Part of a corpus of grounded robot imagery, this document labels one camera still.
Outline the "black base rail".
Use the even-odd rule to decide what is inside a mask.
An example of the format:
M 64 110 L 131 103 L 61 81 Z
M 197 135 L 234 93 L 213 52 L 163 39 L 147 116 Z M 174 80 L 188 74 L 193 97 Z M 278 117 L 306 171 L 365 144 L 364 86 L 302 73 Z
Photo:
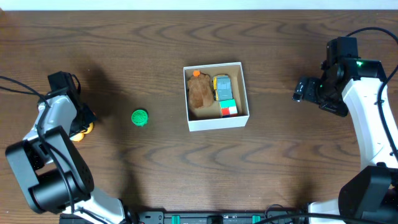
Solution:
M 148 210 L 127 212 L 124 223 L 141 224 L 229 224 L 257 223 L 279 215 L 303 213 L 295 208 L 284 208 L 273 204 L 264 211 L 220 211 L 220 212 L 167 212 L 165 210 Z

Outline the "yellow grey toy truck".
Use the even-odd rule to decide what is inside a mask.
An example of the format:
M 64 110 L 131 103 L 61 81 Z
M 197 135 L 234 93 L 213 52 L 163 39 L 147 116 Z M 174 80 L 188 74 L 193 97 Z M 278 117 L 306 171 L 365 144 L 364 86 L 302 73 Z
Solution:
M 216 101 L 231 100 L 233 98 L 231 79 L 228 75 L 213 77 L 213 91 Z

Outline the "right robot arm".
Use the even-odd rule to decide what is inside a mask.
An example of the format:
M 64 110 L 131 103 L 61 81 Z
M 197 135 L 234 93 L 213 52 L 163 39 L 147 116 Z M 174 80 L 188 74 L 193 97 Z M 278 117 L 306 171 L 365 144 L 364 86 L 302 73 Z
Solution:
M 361 168 L 338 198 L 308 205 L 308 222 L 397 223 L 397 126 L 381 62 L 341 57 L 324 61 L 322 70 L 320 78 L 301 78 L 292 98 L 351 116 Z

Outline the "colourful puzzle cube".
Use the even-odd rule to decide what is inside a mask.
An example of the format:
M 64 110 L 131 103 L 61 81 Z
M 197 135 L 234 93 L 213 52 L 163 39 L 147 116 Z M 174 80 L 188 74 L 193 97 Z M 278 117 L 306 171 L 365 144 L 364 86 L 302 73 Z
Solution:
M 220 101 L 220 114 L 222 118 L 237 116 L 236 101 L 234 99 Z

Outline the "brown plush bear toy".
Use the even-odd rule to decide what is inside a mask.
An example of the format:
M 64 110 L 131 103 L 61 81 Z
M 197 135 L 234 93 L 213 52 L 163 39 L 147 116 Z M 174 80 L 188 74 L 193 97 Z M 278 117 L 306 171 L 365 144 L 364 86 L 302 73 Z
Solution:
M 213 104 L 214 99 L 209 75 L 194 70 L 187 85 L 188 106 L 191 110 L 208 108 Z

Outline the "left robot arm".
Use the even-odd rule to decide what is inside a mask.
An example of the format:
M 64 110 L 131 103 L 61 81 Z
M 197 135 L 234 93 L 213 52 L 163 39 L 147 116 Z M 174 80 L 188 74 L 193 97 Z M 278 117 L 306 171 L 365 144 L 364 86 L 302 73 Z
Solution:
M 36 213 L 75 215 L 91 223 L 137 223 L 117 198 L 94 186 L 86 162 L 70 139 L 87 130 L 94 114 L 72 94 L 48 94 L 34 126 L 6 149 L 6 159 Z

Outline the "orange rubber duck toy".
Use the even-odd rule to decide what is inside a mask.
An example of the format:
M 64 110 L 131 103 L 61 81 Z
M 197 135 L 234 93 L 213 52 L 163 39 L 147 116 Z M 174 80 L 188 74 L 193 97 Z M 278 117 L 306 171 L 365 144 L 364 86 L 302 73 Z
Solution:
M 86 131 L 82 131 L 82 132 L 70 137 L 70 140 L 73 142 L 80 142 L 85 137 L 85 135 L 92 132 L 93 128 L 94 128 L 94 123 L 90 123 L 90 125 Z

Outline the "white cardboard box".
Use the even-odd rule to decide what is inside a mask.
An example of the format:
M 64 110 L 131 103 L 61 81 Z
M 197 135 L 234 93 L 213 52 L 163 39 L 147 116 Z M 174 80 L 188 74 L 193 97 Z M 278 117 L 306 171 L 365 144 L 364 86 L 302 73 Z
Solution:
M 187 82 L 193 76 L 193 71 L 199 70 L 210 76 L 211 89 L 213 92 L 213 104 L 208 108 L 191 110 L 188 106 Z M 220 114 L 220 102 L 215 100 L 213 91 L 213 77 L 217 75 L 228 75 L 231 79 L 233 98 L 236 101 L 238 115 L 222 118 Z M 246 96 L 243 68 L 240 62 L 219 63 L 213 65 L 197 65 L 183 69 L 185 86 L 185 104 L 187 108 L 187 121 L 190 131 L 203 131 L 210 129 L 236 128 L 246 125 L 249 119 L 249 106 Z

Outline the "green ribbed plastic cap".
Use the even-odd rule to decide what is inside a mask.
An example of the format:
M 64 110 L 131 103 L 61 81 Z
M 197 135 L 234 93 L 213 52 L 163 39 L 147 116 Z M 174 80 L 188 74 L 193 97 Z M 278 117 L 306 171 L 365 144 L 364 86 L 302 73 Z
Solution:
M 131 115 L 131 121 L 136 126 L 145 126 L 148 123 L 149 115 L 146 110 L 137 109 Z

